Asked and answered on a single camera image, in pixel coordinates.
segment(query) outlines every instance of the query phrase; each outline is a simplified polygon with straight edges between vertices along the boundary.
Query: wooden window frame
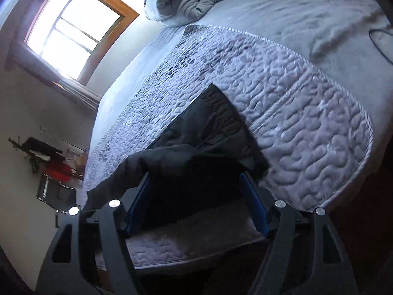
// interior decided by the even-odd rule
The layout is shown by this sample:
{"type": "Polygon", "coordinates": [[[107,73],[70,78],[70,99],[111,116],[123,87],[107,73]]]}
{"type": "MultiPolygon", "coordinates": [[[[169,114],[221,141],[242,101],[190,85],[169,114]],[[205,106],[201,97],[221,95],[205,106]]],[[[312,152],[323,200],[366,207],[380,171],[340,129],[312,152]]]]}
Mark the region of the wooden window frame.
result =
{"type": "MultiPolygon", "coordinates": [[[[38,20],[42,10],[44,9],[48,1],[49,0],[31,1],[26,15],[16,34],[16,39],[18,39],[19,41],[23,41],[27,45],[27,41],[31,34],[31,31],[33,30],[36,21],[38,20]]],[[[99,1],[111,8],[116,13],[118,13],[120,17],[104,35],[104,37],[97,44],[95,49],[91,52],[91,55],[87,60],[85,66],[83,67],[77,80],[77,82],[82,85],[86,85],[88,83],[95,69],[97,68],[105,54],[108,52],[108,50],[111,48],[111,46],[125,31],[125,29],[127,29],[127,27],[139,16],[139,14],[135,10],[125,4],[122,0],[99,1]]]]}

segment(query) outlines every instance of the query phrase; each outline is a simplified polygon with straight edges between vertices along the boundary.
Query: mattress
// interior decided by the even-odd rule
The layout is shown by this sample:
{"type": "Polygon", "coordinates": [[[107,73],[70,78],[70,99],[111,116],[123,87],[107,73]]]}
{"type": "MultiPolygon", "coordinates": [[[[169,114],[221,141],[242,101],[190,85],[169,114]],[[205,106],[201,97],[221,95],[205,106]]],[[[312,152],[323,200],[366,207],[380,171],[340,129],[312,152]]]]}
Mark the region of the mattress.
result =
{"type": "MultiPolygon", "coordinates": [[[[393,84],[390,77],[393,68],[381,58],[368,38],[370,28],[388,24],[374,0],[224,0],[216,4],[198,23],[231,27],[270,38],[300,53],[339,82],[369,112],[374,127],[374,151],[370,161],[372,165],[380,164],[392,134],[393,84]]],[[[183,27],[164,29],[158,39],[130,63],[108,90],[100,104],[91,150],[94,150],[145,80],[177,44],[183,31],[183,27]]],[[[392,44],[389,40],[381,43],[392,44]]],[[[370,170],[365,168],[358,176],[358,182],[353,183],[347,194],[341,196],[341,201],[336,200],[335,203],[355,195],[370,170]]],[[[88,162],[87,177],[91,171],[88,162]]],[[[260,237],[253,236],[248,241],[257,238],[260,237]]],[[[160,264],[160,267],[170,264],[173,267],[177,262],[194,262],[219,253],[217,248],[215,251],[205,249],[203,254],[193,250],[183,252],[175,241],[165,247],[162,243],[141,245],[143,247],[154,249],[159,254],[177,254],[168,261],[153,261],[149,263],[150,267],[155,264],[160,264]]]]}

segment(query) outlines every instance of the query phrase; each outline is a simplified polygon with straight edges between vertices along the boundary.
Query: black cable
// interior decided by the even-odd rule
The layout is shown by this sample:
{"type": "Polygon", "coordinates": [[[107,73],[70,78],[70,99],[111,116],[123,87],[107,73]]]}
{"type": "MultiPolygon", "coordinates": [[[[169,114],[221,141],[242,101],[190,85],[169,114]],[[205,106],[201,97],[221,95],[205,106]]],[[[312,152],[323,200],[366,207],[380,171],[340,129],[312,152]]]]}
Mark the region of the black cable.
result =
{"type": "Polygon", "coordinates": [[[389,32],[389,31],[387,31],[387,30],[384,30],[384,29],[371,29],[371,30],[369,30],[369,37],[370,37],[371,42],[372,42],[372,43],[374,44],[374,46],[377,48],[377,50],[379,51],[379,53],[382,54],[382,56],[383,56],[391,65],[393,65],[393,61],[392,61],[391,59],[389,59],[389,58],[386,56],[386,54],[383,53],[383,52],[381,51],[381,49],[379,48],[379,46],[375,43],[375,41],[374,41],[373,38],[371,37],[371,34],[374,33],[374,32],[382,32],[382,33],[385,33],[385,34],[390,35],[390,36],[393,36],[393,33],[389,32]]]}

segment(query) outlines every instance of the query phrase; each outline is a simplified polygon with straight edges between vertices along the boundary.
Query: window pane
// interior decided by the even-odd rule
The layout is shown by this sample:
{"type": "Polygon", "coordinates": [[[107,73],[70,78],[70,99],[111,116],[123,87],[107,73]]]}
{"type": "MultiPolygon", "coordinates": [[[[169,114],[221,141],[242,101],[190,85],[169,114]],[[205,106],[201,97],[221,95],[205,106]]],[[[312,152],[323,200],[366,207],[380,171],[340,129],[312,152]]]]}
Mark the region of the window pane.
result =
{"type": "Polygon", "coordinates": [[[29,36],[27,45],[40,54],[52,25],[69,0],[49,0],[38,17],[29,36]]]}
{"type": "Polygon", "coordinates": [[[89,50],[94,50],[97,46],[97,42],[90,39],[86,34],[82,33],[77,28],[73,27],[69,23],[65,22],[63,19],[60,19],[56,23],[56,29],[59,30],[64,35],[73,39],[75,42],[87,47],[89,50]]]}
{"type": "Polygon", "coordinates": [[[61,34],[52,31],[42,52],[42,58],[64,74],[78,79],[90,53],[61,34]]]}
{"type": "Polygon", "coordinates": [[[120,15],[98,0],[72,0],[61,17],[101,41],[120,15]]]}

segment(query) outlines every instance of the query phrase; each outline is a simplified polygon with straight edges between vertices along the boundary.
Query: black mesh chair back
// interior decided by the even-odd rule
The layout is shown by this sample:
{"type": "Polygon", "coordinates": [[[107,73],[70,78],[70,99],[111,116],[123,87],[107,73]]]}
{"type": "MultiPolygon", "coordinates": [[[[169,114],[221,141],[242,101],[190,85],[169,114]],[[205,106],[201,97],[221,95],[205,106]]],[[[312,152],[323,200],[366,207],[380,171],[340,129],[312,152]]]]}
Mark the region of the black mesh chair back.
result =
{"type": "Polygon", "coordinates": [[[67,213],[70,208],[76,206],[76,190],[44,173],[41,176],[37,198],[62,213],[67,213]]]}

